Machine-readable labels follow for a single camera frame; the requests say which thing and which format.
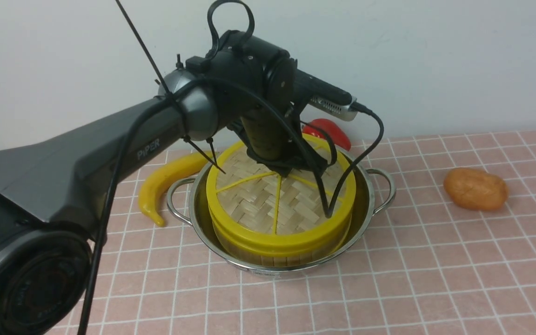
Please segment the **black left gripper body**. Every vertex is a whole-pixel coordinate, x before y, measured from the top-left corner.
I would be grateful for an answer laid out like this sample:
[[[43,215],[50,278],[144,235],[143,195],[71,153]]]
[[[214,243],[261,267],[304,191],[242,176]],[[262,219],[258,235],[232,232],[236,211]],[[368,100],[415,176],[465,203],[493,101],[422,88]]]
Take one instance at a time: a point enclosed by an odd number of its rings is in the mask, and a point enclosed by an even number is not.
[[[319,175],[337,162],[335,145],[327,135],[326,158],[321,157],[308,141],[299,147],[292,136],[266,109],[253,109],[238,120],[238,137],[247,146],[247,155],[268,169],[288,176],[292,170],[311,171],[314,162]]]

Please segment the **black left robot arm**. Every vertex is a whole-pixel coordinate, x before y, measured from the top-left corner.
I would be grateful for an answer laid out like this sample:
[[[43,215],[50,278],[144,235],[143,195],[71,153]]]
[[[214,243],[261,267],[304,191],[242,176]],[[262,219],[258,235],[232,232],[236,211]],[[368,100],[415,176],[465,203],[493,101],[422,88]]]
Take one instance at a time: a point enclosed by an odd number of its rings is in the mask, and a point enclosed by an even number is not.
[[[92,287],[117,185],[178,140],[227,127],[270,167],[325,169],[308,146],[295,148],[298,114],[308,104],[336,113],[352,95],[249,32],[212,37],[155,97],[0,151],[0,335],[42,335],[73,309]]]

